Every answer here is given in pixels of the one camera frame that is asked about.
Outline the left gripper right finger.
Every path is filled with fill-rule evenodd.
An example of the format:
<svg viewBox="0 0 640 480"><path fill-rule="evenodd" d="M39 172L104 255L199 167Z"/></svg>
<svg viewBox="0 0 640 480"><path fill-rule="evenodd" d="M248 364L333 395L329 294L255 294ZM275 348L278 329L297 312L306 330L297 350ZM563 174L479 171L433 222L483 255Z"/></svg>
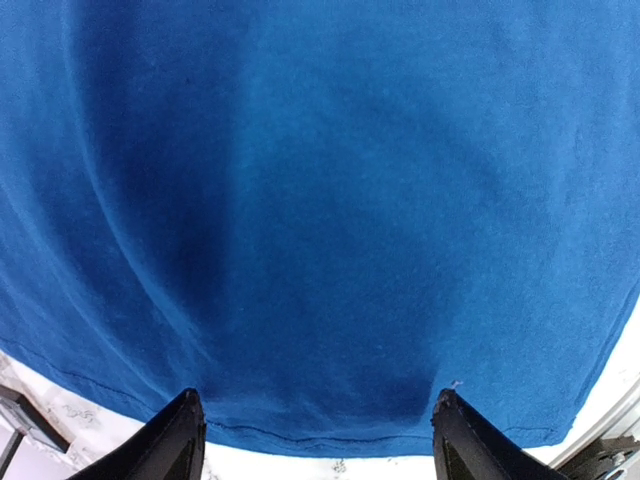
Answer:
<svg viewBox="0 0 640 480"><path fill-rule="evenodd" d="M438 479L563 479L521 450L454 389L440 392L431 420Z"/></svg>

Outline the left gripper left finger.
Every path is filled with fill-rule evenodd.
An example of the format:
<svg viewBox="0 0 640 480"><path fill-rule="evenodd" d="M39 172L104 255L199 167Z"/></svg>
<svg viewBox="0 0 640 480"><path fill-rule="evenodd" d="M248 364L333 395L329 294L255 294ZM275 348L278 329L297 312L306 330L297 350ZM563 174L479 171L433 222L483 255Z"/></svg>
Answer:
<svg viewBox="0 0 640 480"><path fill-rule="evenodd" d="M136 434L74 475L76 480L199 480L206 422L198 392L187 388Z"/></svg>

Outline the blue printed t-shirt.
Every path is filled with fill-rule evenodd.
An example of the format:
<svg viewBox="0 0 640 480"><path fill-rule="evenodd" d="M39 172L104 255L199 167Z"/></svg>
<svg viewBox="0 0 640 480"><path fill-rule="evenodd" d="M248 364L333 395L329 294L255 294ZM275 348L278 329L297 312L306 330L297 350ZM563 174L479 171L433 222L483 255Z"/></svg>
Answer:
<svg viewBox="0 0 640 480"><path fill-rule="evenodd" d="M210 442L561 442L639 297L635 1L5 1L1 347Z"/></svg>

